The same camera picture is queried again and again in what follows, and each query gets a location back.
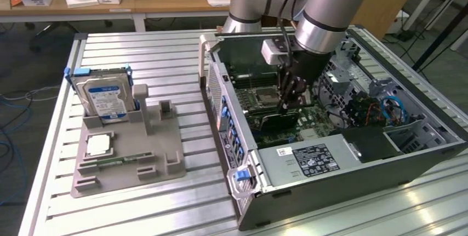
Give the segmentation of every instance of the hard disk drive label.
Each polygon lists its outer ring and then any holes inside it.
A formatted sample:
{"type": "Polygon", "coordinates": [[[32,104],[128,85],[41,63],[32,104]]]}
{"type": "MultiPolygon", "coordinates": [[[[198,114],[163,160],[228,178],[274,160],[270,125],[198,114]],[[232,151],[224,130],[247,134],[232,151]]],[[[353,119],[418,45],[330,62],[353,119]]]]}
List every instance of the hard disk drive label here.
{"type": "Polygon", "coordinates": [[[117,86],[89,88],[89,97],[101,118],[117,119],[127,114],[125,103],[119,99],[117,86]]]}
{"type": "Polygon", "coordinates": [[[295,149],[293,154],[306,177],[339,169],[325,144],[295,149]]]}

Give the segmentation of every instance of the chair wheel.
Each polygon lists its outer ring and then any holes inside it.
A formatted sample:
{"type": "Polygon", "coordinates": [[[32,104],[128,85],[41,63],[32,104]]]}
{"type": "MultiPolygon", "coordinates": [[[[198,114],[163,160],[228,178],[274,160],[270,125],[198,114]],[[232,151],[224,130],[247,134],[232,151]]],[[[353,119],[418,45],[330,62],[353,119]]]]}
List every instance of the chair wheel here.
{"type": "Polygon", "coordinates": [[[36,25],[32,22],[25,22],[24,26],[27,27],[28,30],[36,29],[36,25]]]}
{"type": "Polygon", "coordinates": [[[32,51],[33,53],[40,53],[41,48],[39,46],[29,46],[29,51],[32,51]]]}
{"type": "Polygon", "coordinates": [[[113,23],[111,21],[104,21],[104,25],[107,28],[112,27],[113,23]]]}

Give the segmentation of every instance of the aluminum work table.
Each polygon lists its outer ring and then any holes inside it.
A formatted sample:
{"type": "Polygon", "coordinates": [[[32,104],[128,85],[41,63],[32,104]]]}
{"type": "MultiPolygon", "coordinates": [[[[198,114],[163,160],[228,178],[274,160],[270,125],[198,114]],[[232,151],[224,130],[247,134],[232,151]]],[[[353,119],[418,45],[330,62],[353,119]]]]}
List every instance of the aluminum work table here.
{"type": "MultiPolygon", "coordinates": [[[[468,117],[409,66],[353,28],[420,90],[468,129],[468,117]]],[[[468,152],[409,184],[273,223],[236,230],[212,133],[198,85],[199,35],[214,30],[80,34],[68,67],[128,63],[135,84],[150,87],[148,105],[176,105],[187,175],[171,181],[72,198],[72,173],[83,107],[61,83],[20,235],[468,235],[468,152]]],[[[376,78],[386,72],[361,54],[376,78]]]]}

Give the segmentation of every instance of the floor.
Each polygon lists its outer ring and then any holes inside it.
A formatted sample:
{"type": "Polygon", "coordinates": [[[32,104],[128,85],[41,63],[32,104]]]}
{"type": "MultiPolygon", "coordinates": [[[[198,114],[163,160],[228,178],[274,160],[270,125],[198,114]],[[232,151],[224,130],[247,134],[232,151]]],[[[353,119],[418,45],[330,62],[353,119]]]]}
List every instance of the floor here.
{"type": "MultiPolygon", "coordinates": [[[[412,12],[420,0],[408,0],[405,10],[412,12]]],[[[424,18],[428,11],[430,11],[440,2],[433,0],[422,12],[424,18]]],[[[454,16],[457,10],[449,9],[442,16],[441,21],[434,26],[433,31],[424,33],[425,39],[417,40],[414,46],[410,48],[410,56],[413,58],[420,57],[430,43],[433,42],[438,32],[442,30],[445,21],[454,16]]],[[[154,19],[148,20],[147,25],[150,30],[187,30],[200,28],[215,28],[216,25],[223,24],[223,17],[215,18],[183,18],[183,19],[154,19]]],[[[132,32],[134,23],[129,20],[115,20],[113,26],[107,28],[101,21],[75,22],[76,28],[85,33],[101,33],[101,32],[132,32]]],[[[1,34],[0,26],[0,93],[8,93],[17,90],[39,89],[44,86],[57,85],[61,81],[64,65],[68,58],[68,51],[72,45],[73,35],[65,28],[60,28],[41,42],[43,51],[39,54],[32,53],[28,50],[28,40],[33,36],[45,24],[36,24],[35,31],[27,30],[24,24],[4,24],[5,28],[10,31],[1,34]]],[[[460,27],[452,33],[446,42],[452,42],[454,38],[468,27],[468,19],[464,20],[460,27]]],[[[386,36],[385,39],[389,42],[396,42],[392,36],[386,36]]],[[[388,47],[398,55],[404,53],[401,47],[408,47],[412,40],[408,42],[388,43],[388,47]]],[[[442,44],[438,48],[441,50],[446,46],[442,44]]],[[[446,50],[432,65],[424,70],[434,87],[442,92],[442,94],[452,100],[452,102],[461,108],[464,112],[468,112],[468,90],[464,85],[468,83],[465,75],[468,74],[468,43],[461,46],[461,52],[453,52],[446,50]]],[[[35,98],[45,98],[56,95],[56,90],[48,90],[40,92],[35,98]]],[[[27,100],[12,101],[12,104],[17,106],[28,105],[27,100]]],[[[40,158],[41,147],[45,140],[45,134],[48,130],[48,124],[53,110],[53,100],[37,101],[32,103],[31,110],[32,116],[28,123],[21,126],[12,134],[9,134],[15,146],[21,152],[23,162],[27,170],[27,185],[24,188],[24,178],[21,175],[21,167],[15,158],[8,169],[0,173],[0,202],[19,188],[17,197],[15,197],[6,204],[0,206],[0,235],[16,235],[21,222],[21,217],[25,208],[25,202],[28,198],[29,189],[32,186],[35,170],[37,161],[40,158]]],[[[21,111],[19,108],[6,107],[0,104],[0,122],[8,122],[12,117],[21,111]]],[[[0,169],[6,164],[9,156],[0,157],[0,169]]]]}

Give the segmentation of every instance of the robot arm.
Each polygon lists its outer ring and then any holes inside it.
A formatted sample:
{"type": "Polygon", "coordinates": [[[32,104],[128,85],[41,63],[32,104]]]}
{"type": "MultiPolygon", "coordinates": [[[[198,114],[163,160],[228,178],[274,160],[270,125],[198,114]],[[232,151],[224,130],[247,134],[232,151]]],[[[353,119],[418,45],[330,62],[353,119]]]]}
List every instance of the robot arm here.
{"type": "MultiPolygon", "coordinates": [[[[279,113],[301,105],[299,97],[322,74],[362,3],[362,0],[297,0],[291,9],[291,1],[286,2],[281,18],[294,18],[291,12],[303,8],[294,38],[290,42],[283,40],[293,45],[293,51],[286,52],[278,40],[266,40],[262,46],[267,63],[278,66],[279,113]]],[[[285,0],[231,0],[223,32],[259,31],[261,16],[278,17],[283,3],[285,0]]]]}

